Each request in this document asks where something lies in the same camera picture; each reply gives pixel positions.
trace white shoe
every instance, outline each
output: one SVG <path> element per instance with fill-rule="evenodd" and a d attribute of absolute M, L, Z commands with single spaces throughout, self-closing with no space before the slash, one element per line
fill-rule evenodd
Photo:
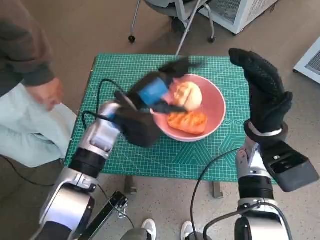
<path fill-rule="evenodd" d="M 157 237 L 157 229 L 156 223 L 153 219 L 148 218 L 142 223 L 142 228 L 147 230 L 147 232 L 151 235 L 152 240 L 156 240 Z"/>
<path fill-rule="evenodd" d="M 193 232 L 192 223 L 190 221 L 186 221 L 181 228 L 181 240 L 186 240 L 186 238 Z"/>

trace bread roll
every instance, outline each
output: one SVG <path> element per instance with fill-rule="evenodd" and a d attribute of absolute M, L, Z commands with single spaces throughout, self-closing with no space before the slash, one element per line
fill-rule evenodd
<path fill-rule="evenodd" d="M 196 110 L 202 102 L 200 88 L 191 81 L 179 84 L 173 97 L 174 103 L 180 107 L 184 107 L 187 111 Z"/>
<path fill-rule="evenodd" d="M 171 113 L 167 123 L 171 128 L 181 130 L 188 134 L 199 135 L 204 133 L 208 117 L 202 112 Z"/>

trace human hand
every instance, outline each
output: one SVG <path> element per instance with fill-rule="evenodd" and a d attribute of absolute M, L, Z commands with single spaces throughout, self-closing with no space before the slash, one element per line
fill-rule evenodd
<path fill-rule="evenodd" d="M 39 104 L 45 105 L 48 111 L 60 104 L 64 95 L 62 83 L 58 78 L 39 86 L 27 86 L 26 90 Z"/>

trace table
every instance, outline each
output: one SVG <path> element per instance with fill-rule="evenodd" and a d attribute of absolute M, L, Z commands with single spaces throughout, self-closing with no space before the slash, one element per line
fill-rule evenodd
<path fill-rule="evenodd" d="M 157 71 L 160 66 L 175 59 L 177 57 L 173 55 L 99 54 L 95 58 L 78 116 L 84 110 L 95 111 L 97 90 L 102 79 L 112 79 L 127 91 L 145 74 Z M 197 142 L 178 142 L 162 136 L 151 148 L 131 145 L 120 136 L 102 173 L 198 179 L 212 158 L 243 145 L 243 122 L 250 117 L 250 109 L 248 84 L 242 68 L 231 64 L 228 57 L 192 56 L 190 59 L 205 62 L 204 66 L 190 73 L 212 81 L 225 98 L 226 115 L 220 128 Z M 112 84 L 105 83 L 100 102 L 113 100 L 115 90 Z M 87 123 L 93 120 L 88 117 Z M 70 164 L 83 134 L 84 127 L 78 117 L 66 154 L 66 165 Z M 204 180 L 237 182 L 235 155 L 234 152 L 218 160 L 208 170 Z"/>

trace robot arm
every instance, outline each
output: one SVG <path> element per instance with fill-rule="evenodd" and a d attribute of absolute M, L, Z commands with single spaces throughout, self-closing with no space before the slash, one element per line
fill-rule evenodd
<path fill-rule="evenodd" d="M 97 177 L 112 153 L 122 133 L 126 140 L 140 147 L 151 146 L 162 134 L 150 113 L 139 111 L 152 108 L 169 113 L 185 109 L 168 105 L 162 96 L 169 90 L 174 78 L 197 67 L 187 58 L 170 62 L 140 80 L 127 95 L 116 92 L 116 101 L 104 103 L 98 114 L 111 121 L 97 118 L 85 131 L 72 157 L 53 186 L 40 212 L 40 228 L 32 240 L 73 240 L 86 229 L 95 200 L 91 194 L 97 189 Z"/>
<path fill-rule="evenodd" d="M 239 184 L 238 209 L 257 203 L 278 206 L 272 179 L 284 192 L 319 179 L 310 160 L 284 141 L 288 126 L 284 116 L 293 95 L 285 92 L 277 69 L 253 52 L 230 49 L 230 61 L 243 68 L 250 90 L 250 119 L 244 123 L 246 139 L 236 154 Z M 235 223 L 235 240 L 291 240 L 284 219 L 271 206 L 244 213 Z"/>

